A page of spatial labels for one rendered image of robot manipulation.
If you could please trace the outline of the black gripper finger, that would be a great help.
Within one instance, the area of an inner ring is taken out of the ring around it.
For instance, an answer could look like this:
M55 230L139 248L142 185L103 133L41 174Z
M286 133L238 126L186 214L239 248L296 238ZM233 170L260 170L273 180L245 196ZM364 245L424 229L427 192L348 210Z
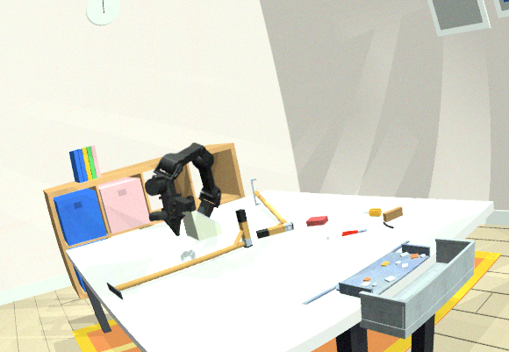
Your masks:
M177 217L174 217L173 219L164 219L163 221L171 228L171 230L174 232L176 237L179 236L177 223L176 223Z
M177 228L178 228L179 236L180 236L180 232L181 232L180 225L181 225L183 216L185 216L185 215L183 214L183 215L180 215L180 216L175 216L175 217L177 217L176 223L177 223Z

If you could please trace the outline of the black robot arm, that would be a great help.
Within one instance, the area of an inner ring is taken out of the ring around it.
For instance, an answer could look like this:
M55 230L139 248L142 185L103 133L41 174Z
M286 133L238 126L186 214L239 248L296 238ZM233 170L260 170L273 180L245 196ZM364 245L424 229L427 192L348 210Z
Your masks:
M165 154L153 171L157 175L152 175L152 178L145 182L145 191L152 197L165 192L175 191L174 180L177 179L183 171L183 166L191 162L193 166L199 170L203 184L199 192L198 198L201 204L197 212L210 218L214 207L219 208L221 202L220 190L215 185L211 173L213 161L213 155L206 147L196 142L193 142L190 146L178 153ZM175 194L171 194L169 200L170 209L175 207L181 212L191 211L191 207L195 205L195 198L193 196L182 198L181 193L177 195L178 196L175 197Z

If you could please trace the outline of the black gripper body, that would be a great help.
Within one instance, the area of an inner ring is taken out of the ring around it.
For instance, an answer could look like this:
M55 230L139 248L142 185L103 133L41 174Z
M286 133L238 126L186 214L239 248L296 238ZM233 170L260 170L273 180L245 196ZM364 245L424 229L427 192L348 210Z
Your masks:
M172 192L165 192L165 193L162 193L161 194L161 197L159 197L159 200L162 200L162 203L163 203L163 208L161 208L161 212L159 211L155 211L155 212L150 212L150 214L148 215L149 217L149 221L156 221L156 220L159 220L159 221L162 221L164 219L173 219L175 216L180 216L180 215L183 215L182 212L180 210L177 210L175 207L175 209L170 209L170 197L171 197L171 194L175 194L175 197L178 196L176 194L176 191L172 191ZM196 206L192 206L191 207L191 211L187 211L187 212L193 212L196 210Z

